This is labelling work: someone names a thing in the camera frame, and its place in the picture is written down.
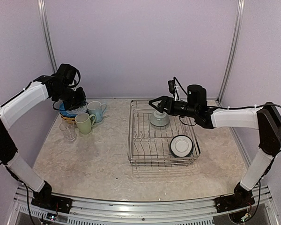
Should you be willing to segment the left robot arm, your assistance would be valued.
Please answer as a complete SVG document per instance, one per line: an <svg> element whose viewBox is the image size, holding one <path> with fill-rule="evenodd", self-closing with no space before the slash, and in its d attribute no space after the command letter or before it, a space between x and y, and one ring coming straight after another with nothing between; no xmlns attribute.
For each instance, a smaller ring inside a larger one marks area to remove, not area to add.
<svg viewBox="0 0 281 225"><path fill-rule="evenodd" d="M52 75L42 75L30 82L26 88L0 105L0 162L34 192L34 198L50 209L56 204L52 187L40 178L20 156L8 133L12 125L39 103L51 99L61 101L66 111L80 108L86 101L82 87L79 87L81 74L70 64L61 64Z"/></svg>

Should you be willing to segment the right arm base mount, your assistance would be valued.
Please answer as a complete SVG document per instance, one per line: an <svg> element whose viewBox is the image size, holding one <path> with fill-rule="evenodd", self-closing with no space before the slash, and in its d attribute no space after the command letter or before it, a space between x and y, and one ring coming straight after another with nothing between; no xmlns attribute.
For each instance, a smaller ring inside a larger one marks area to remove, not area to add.
<svg viewBox="0 0 281 225"><path fill-rule="evenodd" d="M221 195L214 199L217 213L237 210L255 203L252 191L247 191L240 185L234 188L231 195Z"/></svg>

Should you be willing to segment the green grid pattern bowl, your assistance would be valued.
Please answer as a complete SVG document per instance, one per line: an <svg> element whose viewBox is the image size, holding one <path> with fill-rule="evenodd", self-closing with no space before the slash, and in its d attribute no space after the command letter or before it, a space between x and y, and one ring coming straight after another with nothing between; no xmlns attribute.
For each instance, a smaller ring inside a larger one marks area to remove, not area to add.
<svg viewBox="0 0 281 225"><path fill-rule="evenodd" d="M164 127L169 124L170 119L167 113L161 113L157 110L150 115L149 121L152 125L157 127Z"/></svg>

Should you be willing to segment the light blue mug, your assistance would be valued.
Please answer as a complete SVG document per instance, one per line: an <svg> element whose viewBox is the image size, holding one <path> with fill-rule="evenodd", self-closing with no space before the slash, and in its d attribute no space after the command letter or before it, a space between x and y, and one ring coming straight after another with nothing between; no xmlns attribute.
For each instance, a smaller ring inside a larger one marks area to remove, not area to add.
<svg viewBox="0 0 281 225"><path fill-rule="evenodd" d="M96 116L95 123L99 123L103 120L103 115L107 110L107 104L99 101L91 101L87 105L88 112Z"/></svg>

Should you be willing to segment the large yellow dotted plate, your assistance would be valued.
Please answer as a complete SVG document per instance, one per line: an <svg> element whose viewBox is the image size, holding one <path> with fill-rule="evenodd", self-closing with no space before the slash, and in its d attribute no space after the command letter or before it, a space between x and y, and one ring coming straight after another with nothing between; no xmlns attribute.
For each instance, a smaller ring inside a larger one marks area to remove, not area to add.
<svg viewBox="0 0 281 225"><path fill-rule="evenodd" d="M66 122L73 122L75 123L75 118L69 118L69 117L64 117L64 116L60 116L64 121Z"/></svg>

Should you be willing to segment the clear glass tumbler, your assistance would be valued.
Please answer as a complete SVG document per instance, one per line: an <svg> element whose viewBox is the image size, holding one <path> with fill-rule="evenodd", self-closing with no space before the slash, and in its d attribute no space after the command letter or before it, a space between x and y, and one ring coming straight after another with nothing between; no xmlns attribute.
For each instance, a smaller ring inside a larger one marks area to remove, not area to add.
<svg viewBox="0 0 281 225"><path fill-rule="evenodd" d="M82 106L80 106L77 109L68 110L67 113L70 114L70 115L77 115L77 114L80 114L80 113L86 113L88 111L87 105L88 105L88 102L85 101Z"/></svg>
<svg viewBox="0 0 281 225"><path fill-rule="evenodd" d="M74 142L77 138L74 123L72 121L63 121L59 126L63 133L64 139L68 142Z"/></svg>

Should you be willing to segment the blue dotted plate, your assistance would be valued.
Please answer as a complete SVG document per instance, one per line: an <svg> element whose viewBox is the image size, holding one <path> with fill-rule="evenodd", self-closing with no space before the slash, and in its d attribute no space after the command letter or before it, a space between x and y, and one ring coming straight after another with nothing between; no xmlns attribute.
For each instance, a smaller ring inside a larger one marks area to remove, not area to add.
<svg viewBox="0 0 281 225"><path fill-rule="evenodd" d="M77 115L77 113L73 113L73 112L70 113L70 112L66 111L65 108L64 108L64 104L63 103L61 103L59 105L59 113L63 117L67 117L67 118L74 118Z"/></svg>

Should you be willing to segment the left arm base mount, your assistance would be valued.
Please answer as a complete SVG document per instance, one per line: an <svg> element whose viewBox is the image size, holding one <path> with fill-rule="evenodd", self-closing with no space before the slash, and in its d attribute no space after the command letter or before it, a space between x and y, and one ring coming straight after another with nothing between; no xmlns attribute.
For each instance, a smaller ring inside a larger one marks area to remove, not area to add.
<svg viewBox="0 0 281 225"><path fill-rule="evenodd" d="M68 197L53 195L51 185L45 183L39 192L33 191L31 203L43 209L69 214L73 200Z"/></svg>

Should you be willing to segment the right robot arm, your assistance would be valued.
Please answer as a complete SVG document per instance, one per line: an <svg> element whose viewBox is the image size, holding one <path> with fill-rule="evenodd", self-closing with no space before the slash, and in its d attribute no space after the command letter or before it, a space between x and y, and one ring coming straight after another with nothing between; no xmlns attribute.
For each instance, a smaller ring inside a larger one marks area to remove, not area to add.
<svg viewBox="0 0 281 225"><path fill-rule="evenodd" d="M281 115L277 104L267 102L237 108L208 106L207 91L197 84L187 87L186 102L161 96L148 104L160 113L193 118L197 125L206 129L238 127L258 130L259 150L230 198L234 208L240 208L248 201L254 186L268 173L281 152Z"/></svg>

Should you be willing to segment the green mug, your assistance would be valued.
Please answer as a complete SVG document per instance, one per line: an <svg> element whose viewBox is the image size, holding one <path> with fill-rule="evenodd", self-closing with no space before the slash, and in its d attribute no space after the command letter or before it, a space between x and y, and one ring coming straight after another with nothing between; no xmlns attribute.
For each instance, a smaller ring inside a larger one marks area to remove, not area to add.
<svg viewBox="0 0 281 225"><path fill-rule="evenodd" d="M86 112L79 113L75 117L75 123L79 131L84 135L87 135L91 132L95 121L96 116L94 114L89 115Z"/></svg>

